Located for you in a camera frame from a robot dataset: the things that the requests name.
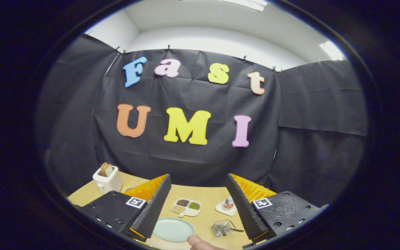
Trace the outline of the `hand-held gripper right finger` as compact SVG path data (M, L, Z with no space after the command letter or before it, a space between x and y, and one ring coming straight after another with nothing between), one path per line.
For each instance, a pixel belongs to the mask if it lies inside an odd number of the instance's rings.
M278 237L323 212L292 191L275 193L235 174L228 174L226 188L253 244Z

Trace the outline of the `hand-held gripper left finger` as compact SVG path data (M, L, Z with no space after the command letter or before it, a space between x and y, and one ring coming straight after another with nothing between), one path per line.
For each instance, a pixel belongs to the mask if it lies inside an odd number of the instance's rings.
M171 190L165 174L126 192L109 191L77 209L96 223L142 242L151 237Z

